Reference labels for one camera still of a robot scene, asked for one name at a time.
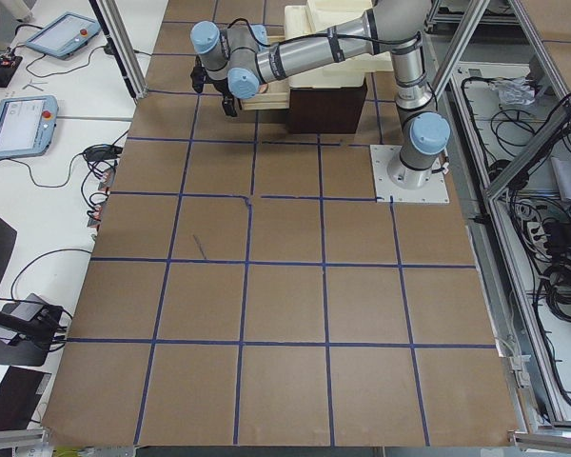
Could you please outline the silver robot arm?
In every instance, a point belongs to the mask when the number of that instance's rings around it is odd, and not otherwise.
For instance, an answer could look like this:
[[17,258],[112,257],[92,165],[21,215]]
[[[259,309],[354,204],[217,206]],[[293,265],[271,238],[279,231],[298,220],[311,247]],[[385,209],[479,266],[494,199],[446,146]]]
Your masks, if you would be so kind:
[[428,1],[379,1],[348,22],[273,44],[264,27],[244,18],[224,29],[202,21],[190,33],[196,53],[191,85],[197,93],[213,85],[223,96],[225,114],[234,117],[235,100],[256,96],[267,83],[363,54],[387,52],[404,134],[387,175],[401,189],[420,189],[451,133],[447,121],[431,107],[437,95],[427,82],[423,60],[422,27],[430,6]]

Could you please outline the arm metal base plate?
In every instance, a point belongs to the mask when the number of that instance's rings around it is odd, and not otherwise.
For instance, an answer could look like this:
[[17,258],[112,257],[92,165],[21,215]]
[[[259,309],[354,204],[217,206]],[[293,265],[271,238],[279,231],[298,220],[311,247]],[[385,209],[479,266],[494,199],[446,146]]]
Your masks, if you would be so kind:
[[435,158],[430,169],[416,171],[400,161],[400,149],[398,145],[370,146],[376,200],[414,205],[449,204],[440,158]]

